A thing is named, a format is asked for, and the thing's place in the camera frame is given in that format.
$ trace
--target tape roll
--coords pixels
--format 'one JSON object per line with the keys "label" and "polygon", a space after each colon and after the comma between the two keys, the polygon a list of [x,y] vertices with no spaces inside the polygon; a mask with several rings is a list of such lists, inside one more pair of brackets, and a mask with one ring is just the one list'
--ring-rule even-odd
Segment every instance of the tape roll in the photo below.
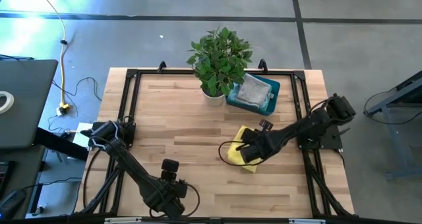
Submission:
{"label": "tape roll", "polygon": [[0,92],[0,97],[6,97],[6,103],[0,107],[0,114],[2,114],[12,107],[15,98],[8,92]]}

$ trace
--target yellow cable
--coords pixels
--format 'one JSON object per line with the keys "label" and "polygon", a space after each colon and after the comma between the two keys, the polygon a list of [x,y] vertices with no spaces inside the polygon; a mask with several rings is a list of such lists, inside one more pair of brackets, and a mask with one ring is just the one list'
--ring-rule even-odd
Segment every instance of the yellow cable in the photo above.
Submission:
{"label": "yellow cable", "polygon": [[[51,8],[55,11],[55,14],[59,17],[60,21],[61,21],[61,25],[63,27],[63,40],[66,40],[66,28],[65,28],[65,23],[63,22],[63,20],[60,17],[60,14],[57,12],[57,10],[55,9],[55,7],[50,3],[50,1],[46,0],[48,2],[48,4],[50,4]],[[61,52],[60,52],[60,71],[61,71],[61,89],[60,90],[60,107],[64,107],[66,105],[65,103],[65,68],[63,66],[63,57],[65,54],[65,44],[61,44]]]}

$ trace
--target blue tray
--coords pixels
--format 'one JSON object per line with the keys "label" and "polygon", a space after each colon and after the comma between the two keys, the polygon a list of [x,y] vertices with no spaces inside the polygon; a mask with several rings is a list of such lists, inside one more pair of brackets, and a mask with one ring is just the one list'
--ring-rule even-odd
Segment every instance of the blue tray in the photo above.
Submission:
{"label": "blue tray", "polygon": [[267,78],[260,77],[260,76],[256,76],[256,75],[252,75],[252,76],[261,80],[261,81],[263,81],[263,82],[265,82],[265,83],[268,83],[269,85],[271,85],[271,93],[274,94],[274,97],[270,99],[270,101],[268,103],[268,107],[266,108],[266,110],[261,110],[261,109],[258,109],[256,107],[250,106],[250,105],[245,105],[244,103],[240,103],[236,100],[231,100],[227,96],[226,96],[226,102],[229,105],[236,106],[236,107],[241,108],[241,109],[246,109],[247,111],[250,111],[250,112],[258,113],[260,115],[269,116],[276,109],[278,92],[280,91],[280,83],[273,81],[273,80],[270,80],[270,79],[267,79]]}

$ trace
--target desk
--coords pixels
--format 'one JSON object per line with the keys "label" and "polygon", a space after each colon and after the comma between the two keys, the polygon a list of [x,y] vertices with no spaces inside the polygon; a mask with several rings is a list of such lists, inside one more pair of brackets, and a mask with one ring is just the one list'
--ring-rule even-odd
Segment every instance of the desk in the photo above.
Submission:
{"label": "desk", "polygon": [[[111,68],[98,116],[99,121],[116,120],[127,69]],[[326,99],[321,70],[306,70],[311,105]],[[136,105],[137,123],[131,153],[155,176],[160,176],[164,158],[180,162],[178,178],[198,188],[201,204],[193,216],[214,217],[311,217],[302,154],[295,140],[258,166],[255,174],[226,165],[218,157],[220,143],[231,140],[241,125],[258,128],[265,118],[280,129],[296,121],[290,79],[265,76],[282,85],[276,111],[269,117],[229,105],[205,104],[200,81],[193,75],[142,75]],[[303,103],[299,88],[300,100]],[[353,212],[342,160],[333,151],[321,151],[326,183],[347,211]],[[87,200],[104,183],[109,157],[99,154],[87,182]],[[109,206],[113,193],[110,192]],[[318,206],[322,210],[319,190]],[[192,190],[182,199],[187,212],[196,205]],[[82,209],[82,189],[76,210]],[[149,216],[138,194],[138,186],[125,175],[119,215]]]}

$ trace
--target black desk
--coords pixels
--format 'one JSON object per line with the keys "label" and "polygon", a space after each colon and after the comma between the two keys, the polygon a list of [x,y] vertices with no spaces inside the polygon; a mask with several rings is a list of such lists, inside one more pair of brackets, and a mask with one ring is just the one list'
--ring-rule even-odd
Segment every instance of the black desk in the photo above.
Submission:
{"label": "black desk", "polygon": [[[82,160],[88,156],[86,149],[38,128],[56,68],[56,60],[0,61],[0,91],[15,97],[13,106],[0,114],[0,161],[16,162],[0,199],[38,183],[45,148]],[[26,199],[15,219],[25,218],[28,205],[36,206],[40,190],[41,186],[25,190]]]}

